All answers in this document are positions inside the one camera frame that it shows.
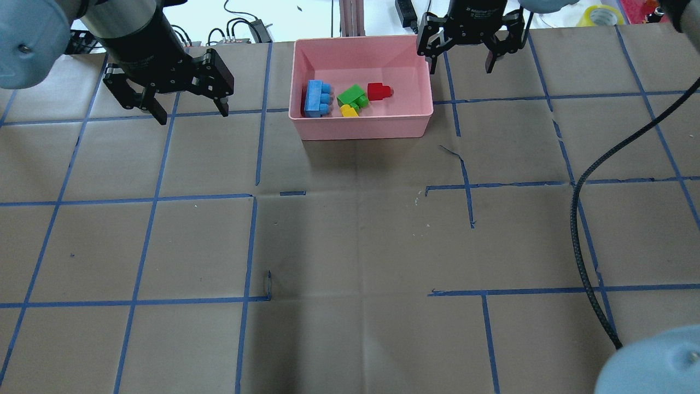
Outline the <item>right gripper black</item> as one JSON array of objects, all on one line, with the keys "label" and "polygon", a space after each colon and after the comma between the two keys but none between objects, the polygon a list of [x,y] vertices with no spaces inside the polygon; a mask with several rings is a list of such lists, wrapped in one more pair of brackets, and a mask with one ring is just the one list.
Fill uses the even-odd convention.
[{"label": "right gripper black", "polygon": [[527,42],[524,10],[504,14],[506,1],[450,1],[445,16],[423,14],[418,23],[417,55],[425,58],[429,73],[435,74],[438,57],[454,45],[488,48],[485,70],[508,53],[516,53]]}]

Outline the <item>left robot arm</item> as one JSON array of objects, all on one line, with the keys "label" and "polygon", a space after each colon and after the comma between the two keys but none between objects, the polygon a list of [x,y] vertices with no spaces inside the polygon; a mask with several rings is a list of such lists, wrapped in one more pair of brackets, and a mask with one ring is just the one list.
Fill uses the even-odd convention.
[{"label": "left robot arm", "polygon": [[185,52],[164,9],[180,1],[2,1],[1,85],[30,88],[41,83],[72,38],[80,20],[112,63],[103,83],[124,109],[139,109],[158,123],[167,112],[156,95],[190,92],[213,101],[229,115],[235,79],[220,55]]}]

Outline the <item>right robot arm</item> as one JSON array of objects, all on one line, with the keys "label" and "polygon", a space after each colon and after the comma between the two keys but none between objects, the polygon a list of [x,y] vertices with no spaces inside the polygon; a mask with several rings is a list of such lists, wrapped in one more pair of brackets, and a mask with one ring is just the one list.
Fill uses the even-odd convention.
[{"label": "right robot arm", "polygon": [[[445,16],[430,10],[423,13],[417,26],[417,54],[435,72],[436,58],[455,45],[480,45],[488,48],[485,70],[491,73],[498,58],[516,53],[527,42],[532,24],[523,17],[550,14],[573,5],[572,1],[520,1],[517,10],[505,12],[505,1],[451,1]],[[582,287],[598,322],[616,349],[598,374],[596,393],[697,393],[698,392],[698,325],[666,332],[623,345],[603,311],[588,277],[582,256],[579,234],[579,203],[582,188],[602,163],[635,142],[646,132],[667,119],[698,90],[693,82],[670,107],[637,132],[626,137],[593,162],[573,185],[569,211],[571,244]]]}]

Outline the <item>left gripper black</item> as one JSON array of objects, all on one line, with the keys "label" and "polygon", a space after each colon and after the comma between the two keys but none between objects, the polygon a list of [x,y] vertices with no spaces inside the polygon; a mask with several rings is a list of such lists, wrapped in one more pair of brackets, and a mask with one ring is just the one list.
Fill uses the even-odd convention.
[{"label": "left gripper black", "polygon": [[[123,37],[104,38],[103,47],[112,58],[103,83],[123,109],[139,109],[167,124],[167,112],[156,100],[160,92],[187,90],[213,101],[222,117],[228,117],[228,97],[234,94],[235,78],[213,48],[193,58],[185,52],[162,11]],[[133,89],[129,80],[143,86]]]}]

